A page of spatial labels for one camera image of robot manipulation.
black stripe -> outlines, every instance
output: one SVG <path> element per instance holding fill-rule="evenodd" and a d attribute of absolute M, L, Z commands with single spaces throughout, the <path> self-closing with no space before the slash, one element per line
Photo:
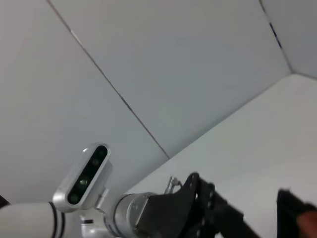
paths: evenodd
<path fill-rule="evenodd" d="M 94 220 L 84 220 L 81 223 L 82 224 L 92 224 L 92 223 L 94 223 Z"/>
<path fill-rule="evenodd" d="M 60 235 L 59 238 L 62 238 L 64 235 L 65 230 L 65 213 L 61 213 L 61 229 L 60 229 Z"/>
<path fill-rule="evenodd" d="M 53 230 L 52 238 L 55 238 L 56 230 L 57 230 L 57 212 L 56 212 L 56 208 L 54 204 L 52 202 L 49 202 L 49 204 L 52 207 L 53 215 L 54 215 L 54 230 Z"/>

depth camera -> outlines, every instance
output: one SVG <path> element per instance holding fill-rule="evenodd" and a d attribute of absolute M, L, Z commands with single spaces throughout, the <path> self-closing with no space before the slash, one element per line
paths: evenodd
<path fill-rule="evenodd" d="M 71 168 L 55 192 L 55 207 L 61 212 L 93 207 L 112 170 L 109 157 L 110 149 L 103 143 L 84 149 L 83 158 Z"/>

